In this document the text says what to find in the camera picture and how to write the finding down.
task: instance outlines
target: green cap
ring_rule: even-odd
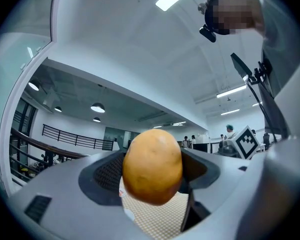
[[[226,128],[227,128],[227,129],[230,129],[230,130],[233,130],[233,129],[234,129],[234,127],[233,127],[231,124],[227,124],[227,125],[226,125]]]

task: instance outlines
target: checkered tablecloth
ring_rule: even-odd
[[[124,188],[121,178],[120,188]],[[125,192],[122,197],[123,207],[133,212],[134,223],[146,234],[156,240],[166,240],[180,234],[180,228],[185,216],[188,194],[177,192],[166,204],[150,205],[134,199]]]

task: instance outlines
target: yellow-brown round object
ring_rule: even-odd
[[[175,138],[161,129],[139,134],[125,155],[122,176],[134,198],[158,206],[168,202],[182,182],[182,156]]]

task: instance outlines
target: chair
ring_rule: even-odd
[[[270,146],[270,135],[268,133],[265,133],[263,135],[263,143],[265,144],[265,150],[268,150],[269,149],[269,146]]]

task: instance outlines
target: black cable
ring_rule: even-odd
[[[262,104],[261,104],[261,102],[260,102],[260,100],[259,100],[259,98],[258,98],[258,96],[257,96],[257,94],[255,92],[255,90],[250,86],[250,84],[248,82],[246,82],[246,85],[249,87],[250,91],[252,92],[253,96],[255,97],[256,101],[259,104],[259,107],[260,107],[260,109],[261,109],[261,111],[262,111],[262,113],[264,115],[264,118],[265,118],[265,120],[267,121],[267,123],[268,123],[268,125],[270,127],[271,133],[273,135],[273,141],[274,141],[274,143],[277,143],[277,138],[275,136],[274,127],[273,127],[273,125],[272,125],[272,123],[270,121],[270,118],[269,118],[267,112],[265,111],[265,108],[262,106]]]

